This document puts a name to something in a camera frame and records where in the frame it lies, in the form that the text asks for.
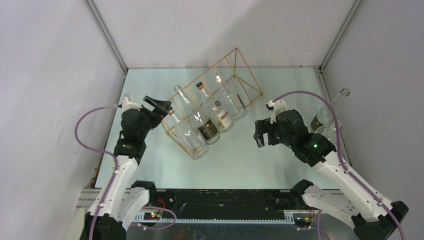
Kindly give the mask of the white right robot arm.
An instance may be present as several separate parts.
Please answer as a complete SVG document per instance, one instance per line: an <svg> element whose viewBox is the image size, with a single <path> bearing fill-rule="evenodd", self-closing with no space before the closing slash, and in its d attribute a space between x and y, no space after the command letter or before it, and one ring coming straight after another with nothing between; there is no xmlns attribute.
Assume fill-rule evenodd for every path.
<svg viewBox="0 0 424 240"><path fill-rule="evenodd" d="M319 133L309 132L296 110L285 110L277 116L255 121L254 140L289 147L303 163L336 183L342 195L334 195L302 179L290 191L291 204L319 209L353 229L360 240L387 240L398 229L409 208L402 201L384 197L357 172L339 158L334 144Z"/></svg>

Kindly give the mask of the squat clear glass bottle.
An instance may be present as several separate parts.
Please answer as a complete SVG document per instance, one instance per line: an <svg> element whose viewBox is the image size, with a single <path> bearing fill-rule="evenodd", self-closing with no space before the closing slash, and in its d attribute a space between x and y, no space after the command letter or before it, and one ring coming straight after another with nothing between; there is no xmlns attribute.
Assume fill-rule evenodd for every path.
<svg viewBox="0 0 424 240"><path fill-rule="evenodd" d="M338 128L336 128L335 122L333 121L330 125L320 126L314 133L323 135L337 147L337 130L341 130L342 127L343 124L341 121L338 121Z"/></svg>

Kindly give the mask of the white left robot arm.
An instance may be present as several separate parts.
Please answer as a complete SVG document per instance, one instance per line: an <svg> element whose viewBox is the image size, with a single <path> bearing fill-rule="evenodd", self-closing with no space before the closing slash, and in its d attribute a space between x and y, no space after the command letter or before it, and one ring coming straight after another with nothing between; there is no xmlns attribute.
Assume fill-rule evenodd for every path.
<svg viewBox="0 0 424 240"><path fill-rule="evenodd" d="M143 100L153 107L145 108L134 102L131 94L125 94L120 104L121 130L113 152L101 150L113 159L106 184L84 216L80 240L124 240L133 219L143 208L153 208L158 194L153 182L147 186L141 181L134 182L129 196L125 191L138 168L147 148L148 133L158 127L173 109L170 100L157 100L145 96Z"/></svg>

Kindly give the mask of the clear bottle black cap front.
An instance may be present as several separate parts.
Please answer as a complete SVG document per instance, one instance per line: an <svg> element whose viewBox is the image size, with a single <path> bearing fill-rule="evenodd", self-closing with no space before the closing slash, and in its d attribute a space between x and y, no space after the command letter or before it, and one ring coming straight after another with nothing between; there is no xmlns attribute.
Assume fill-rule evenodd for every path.
<svg viewBox="0 0 424 240"><path fill-rule="evenodd" d="M173 128L170 134L184 148L184 150L195 160L204 157L209 151L209 145L204 137L184 117L174 110L168 113L172 120Z"/></svg>

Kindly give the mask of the greenish bottle black label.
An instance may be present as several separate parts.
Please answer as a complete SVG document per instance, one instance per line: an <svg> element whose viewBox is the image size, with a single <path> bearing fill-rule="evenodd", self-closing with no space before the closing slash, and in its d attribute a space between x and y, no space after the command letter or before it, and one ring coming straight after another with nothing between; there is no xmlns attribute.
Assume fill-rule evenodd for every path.
<svg viewBox="0 0 424 240"><path fill-rule="evenodd" d="M332 100L329 104L332 107L336 117L339 117L343 103L346 98L350 95L351 91L349 88L342 88L340 93ZM321 107L310 123L310 127L315 132L321 126L329 126L334 121L334 117L330 109L324 105Z"/></svg>

